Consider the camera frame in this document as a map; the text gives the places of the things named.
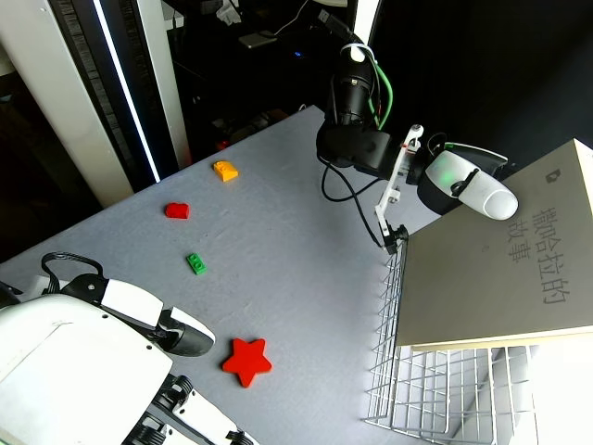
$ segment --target metal wire grid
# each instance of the metal wire grid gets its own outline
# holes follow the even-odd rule
[[[531,347],[412,352],[396,345],[407,241],[386,267],[365,422],[442,444],[537,444]]]

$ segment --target book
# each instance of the book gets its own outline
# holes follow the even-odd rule
[[[519,200],[507,221],[460,206],[410,236],[398,345],[593,335],[593,151],[572,140],[504,184]]]

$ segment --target book logo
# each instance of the book logo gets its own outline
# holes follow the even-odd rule
[[[555,183],[560,178],[560,169],[546,175],[546,182],[548,184]]]

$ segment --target red block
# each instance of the red block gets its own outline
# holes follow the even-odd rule
[[[263,355],[266,340],[247,343],[241,338],[233,340],[233,355],[222,365],[222,370],[227,373],[237,374],[244,388],[249,388],[256,374],[271,371],[271,363]]]
[[[170,202],[165,208],[167,218],[179,218],[187,220],[189,218],[189,204]]]

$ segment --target yellow block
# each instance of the yellow block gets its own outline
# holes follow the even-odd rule
[[[219,160],[218,162],[214,162],[212,168],[224,183],[231,181],[233,178],[236,178],[239,175],[239,171],[228,160]]]

